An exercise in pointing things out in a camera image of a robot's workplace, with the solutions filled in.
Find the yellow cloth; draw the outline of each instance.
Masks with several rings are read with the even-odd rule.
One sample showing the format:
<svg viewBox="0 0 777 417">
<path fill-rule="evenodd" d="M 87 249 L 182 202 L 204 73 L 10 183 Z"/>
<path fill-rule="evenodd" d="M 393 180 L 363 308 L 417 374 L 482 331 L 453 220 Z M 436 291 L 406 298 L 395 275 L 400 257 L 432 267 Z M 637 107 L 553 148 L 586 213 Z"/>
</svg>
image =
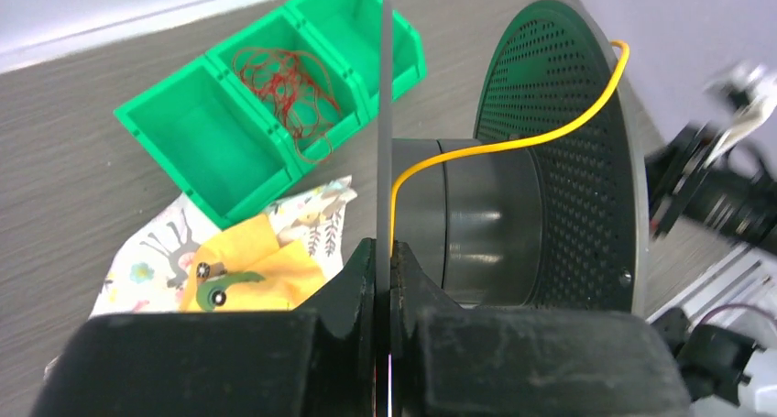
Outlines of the yellow cloth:
<svg viewBox="0 0 777 417">
<path fill-rule="evenodd" d="M 198 278 L 200 263 L 221 275 Z M 280 247 L 265 214 L 206 241 L 189 269 L 181 312 L 290 310 L 325 283 L 300 240 Z"/>
</svg>

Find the gray cylinder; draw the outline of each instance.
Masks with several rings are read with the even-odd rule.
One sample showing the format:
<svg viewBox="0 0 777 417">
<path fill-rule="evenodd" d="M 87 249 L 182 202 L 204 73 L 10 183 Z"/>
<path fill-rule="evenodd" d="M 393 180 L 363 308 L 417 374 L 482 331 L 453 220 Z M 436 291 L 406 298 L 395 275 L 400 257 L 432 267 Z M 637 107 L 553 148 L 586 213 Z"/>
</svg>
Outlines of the gray cylinder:
<svg viewBox="0 0 777 417">
<path fill-rule="evenodd" d="M 473 139 L 395 139 L 394 171 Z M 542 200 L 528 150 L 455 159 L 399 191 L 395 237 L 457 302 L 520 305 L 540 265 Z"/>
</svg>

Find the gray rod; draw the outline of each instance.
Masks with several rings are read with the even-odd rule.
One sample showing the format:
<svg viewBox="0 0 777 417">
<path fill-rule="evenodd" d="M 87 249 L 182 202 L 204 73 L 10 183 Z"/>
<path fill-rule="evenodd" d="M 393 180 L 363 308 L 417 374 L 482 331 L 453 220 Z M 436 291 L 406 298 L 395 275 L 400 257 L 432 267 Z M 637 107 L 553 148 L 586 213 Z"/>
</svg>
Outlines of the gray rod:
<svg viewBox="0 0 777 417">
<path fill-rule="evenodd" d="M 380 108 L 378 113 L 378 222 L 375 246 L 375 290 L 377 301 L 386 305 L 378 311 L 388 314 L 391 244 L 391 100 L 394 79 L 394 7 L 393 0 L 383 0 L 380 30 Z"/>
</svg>

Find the screw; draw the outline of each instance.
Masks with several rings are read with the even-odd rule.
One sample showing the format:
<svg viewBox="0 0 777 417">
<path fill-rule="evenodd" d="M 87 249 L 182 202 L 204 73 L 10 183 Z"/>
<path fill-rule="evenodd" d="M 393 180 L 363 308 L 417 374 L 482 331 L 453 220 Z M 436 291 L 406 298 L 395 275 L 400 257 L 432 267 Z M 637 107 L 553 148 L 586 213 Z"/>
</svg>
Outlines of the screw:
<svg viewBox="0 0 777 417">
<path fill-rule="evenodd" d="M 211 274 L 211 266 L 208 263 L 197 265 L 197 278 L 208 278 Z"/>
<path fill-rule="evenodd" d="M 625 271 L 618 281 L 620 281 L 621 286 L 628 287 L 631 284 L 631 274 L 628 271 Z"/>
</svg>

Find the green plastic piece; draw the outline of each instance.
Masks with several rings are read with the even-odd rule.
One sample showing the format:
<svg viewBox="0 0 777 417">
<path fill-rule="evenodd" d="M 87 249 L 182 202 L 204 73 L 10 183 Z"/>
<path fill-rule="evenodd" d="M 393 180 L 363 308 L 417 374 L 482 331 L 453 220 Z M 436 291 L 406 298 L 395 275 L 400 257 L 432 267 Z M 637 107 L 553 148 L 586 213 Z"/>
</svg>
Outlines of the green plastic piece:
<svg viewBox="0 0 777 417">
<path fill-rule="evenodd" d="M 261 212 L 378 115 L 380 14 L 381 0 L 289 0 L 115 115 L 194 204 L 226 229 Z M 418 32 L 397 12 L 394 21 L 396 100 L 426 76 L 426 63 Z M 331 83 L 339 107 L 317 102 L 332 124 L 325 137 L 295 141 L 274 104 L 241 83 L 233 59 L 245 48 L 303 51 L 321 63 L 301 59 L 322 89 L 330 92 Z M 315 122 L 309 102 L 295 103 L 293 112 L 305 124 Z"/>
<path fill-rule="evenodd" d="M 265 277 L 256 272 L 238 272 L 232 275 L 207 280 L 197 288 L 197 303 L 205 312 L 212 312 L 224 305 L 228 298 L 229 287 L 233 284 L 262 282 Z"/>
</svg>

